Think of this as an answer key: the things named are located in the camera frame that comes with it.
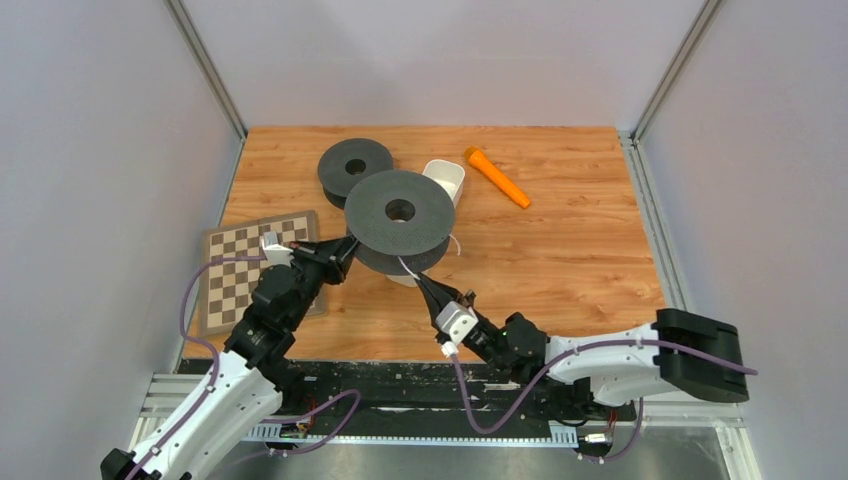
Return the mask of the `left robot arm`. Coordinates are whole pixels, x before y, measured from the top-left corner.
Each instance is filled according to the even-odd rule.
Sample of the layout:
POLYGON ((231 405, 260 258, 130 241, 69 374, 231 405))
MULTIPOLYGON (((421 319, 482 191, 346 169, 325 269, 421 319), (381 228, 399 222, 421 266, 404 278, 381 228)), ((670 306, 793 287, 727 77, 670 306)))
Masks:
POLYGON ((359 246, 347 235, 267 247, 270 264, 203 380, 131 451, 109 452, 102 478, 205 479, 262 420, 300 410, 304 374, 286 354, 322 287, 345 281, 359 246))

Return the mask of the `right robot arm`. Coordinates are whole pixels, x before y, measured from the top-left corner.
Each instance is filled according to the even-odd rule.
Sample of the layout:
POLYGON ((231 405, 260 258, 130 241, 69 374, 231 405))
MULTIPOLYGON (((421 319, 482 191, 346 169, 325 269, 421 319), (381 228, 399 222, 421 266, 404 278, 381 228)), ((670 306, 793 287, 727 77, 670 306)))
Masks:
POLYGON ((676 308, 660 309, 652 323, 585 337, 550 335, 516 312, 501 326, 461 293, 423 273, 414 275, 443 355, 466 348, 514 381, 574 386, 571 403, 584 417, 639 397, 681 391, 712 403, 744 403, 747 379, 738 329, 676 308))

